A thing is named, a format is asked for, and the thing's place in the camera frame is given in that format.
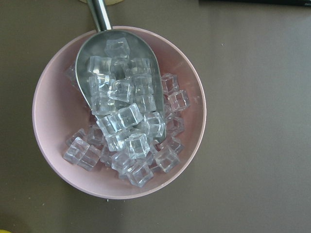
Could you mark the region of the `metal ice scoop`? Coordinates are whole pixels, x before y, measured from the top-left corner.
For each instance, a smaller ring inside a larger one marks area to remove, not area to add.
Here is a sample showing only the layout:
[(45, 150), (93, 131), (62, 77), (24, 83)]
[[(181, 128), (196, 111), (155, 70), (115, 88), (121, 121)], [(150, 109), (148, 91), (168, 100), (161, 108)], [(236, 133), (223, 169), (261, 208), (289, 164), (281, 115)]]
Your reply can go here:
[(88, 6), (96, 33), (80, 48), (75, 75), (98, 125), (105, 136), (130, 130), (163, 141), (163, 89), (154, 52), (141, 37), (113, 29), (102, 0)]

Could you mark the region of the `pink bowl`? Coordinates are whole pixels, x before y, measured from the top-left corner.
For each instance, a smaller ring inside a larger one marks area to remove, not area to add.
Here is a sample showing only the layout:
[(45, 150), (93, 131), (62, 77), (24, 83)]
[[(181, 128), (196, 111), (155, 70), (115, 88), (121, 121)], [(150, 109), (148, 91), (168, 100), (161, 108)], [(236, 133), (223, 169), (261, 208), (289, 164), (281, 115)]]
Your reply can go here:
[(51, 168), (68, 184), (93, 196), (105, 199), (133, 199), (146, 196), (170, 184), (194, 158), (204, 135), (207, 107), (201, 80), (186, 55), (173, 43), (151, 31), (122, 26), (122, 30), (143, 38), (153, 49), (163, 73), (178, 77), (186, 90), (190, 107), (182, 112), (185, 130), (179, 135), (184, 149), (180, 162), (168, 173), (160, 172), (139, 188), (120, 180), (117, 173), (102, 164), (91, 171), (63, 159), (65, 141), (89, 122), (85, 99), (66, 78), (64, 72), (76, 58), (82, 44), (93, 32), (85, 33), (67, 43), (47, 64), (36, 86), (33, 99), (33, 126), (39, 148)]

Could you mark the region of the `clear plastic ice cubes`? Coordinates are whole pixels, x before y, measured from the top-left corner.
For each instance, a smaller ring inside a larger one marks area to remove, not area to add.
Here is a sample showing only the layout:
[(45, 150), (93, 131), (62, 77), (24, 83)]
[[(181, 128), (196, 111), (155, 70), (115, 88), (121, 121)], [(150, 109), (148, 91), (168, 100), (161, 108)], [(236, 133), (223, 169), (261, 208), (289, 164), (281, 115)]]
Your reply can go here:
[(125, 38), (108, 40), (104, 51), (105, 56), (88, 60), (95, 119), (88, 131), (79, 129), (67, 140), (63, 158), (88, 171), (102, 162), (120, 179), (142, 187), (155, 172), (169, 172), (179, 163), (180, 113), (190, 100), (177, 76), (166, 73), (161, 77), (164, 111), (159, 112), (151, 60), (136, 57)]

